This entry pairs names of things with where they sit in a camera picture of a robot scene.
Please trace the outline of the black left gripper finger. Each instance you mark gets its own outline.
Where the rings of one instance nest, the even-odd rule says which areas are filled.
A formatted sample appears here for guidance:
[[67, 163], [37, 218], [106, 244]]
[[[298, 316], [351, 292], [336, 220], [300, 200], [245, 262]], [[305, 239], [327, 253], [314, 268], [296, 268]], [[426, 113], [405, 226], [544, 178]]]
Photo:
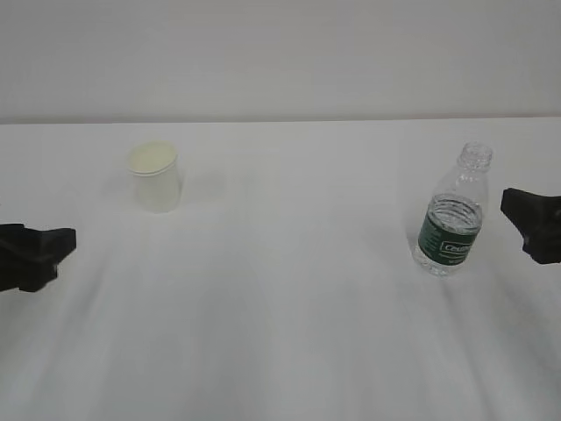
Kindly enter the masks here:
[[76, 249], [76, 230], [35, 230], [24, 224], [1, 225], [1, 262], [59, 264]]
[[24, 292], [37, 292], [58, 276], [58, 267], [47, 264], [33, 265], [2, 265], [1, 291], [18, 289]]

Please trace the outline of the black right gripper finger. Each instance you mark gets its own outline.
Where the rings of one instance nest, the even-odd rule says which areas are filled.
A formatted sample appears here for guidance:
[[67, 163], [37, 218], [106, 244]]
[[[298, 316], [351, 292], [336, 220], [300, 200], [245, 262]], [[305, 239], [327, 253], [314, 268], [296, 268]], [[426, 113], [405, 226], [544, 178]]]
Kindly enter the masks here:
[[561, 260], [560, 230], [538, 227], [523, 235], [522, 250], [538, 264], [554, 264]]
[[560, 236], [560, 196], [540, 196], [508, 188], [502, 193], [501, 212], [524, 240]]

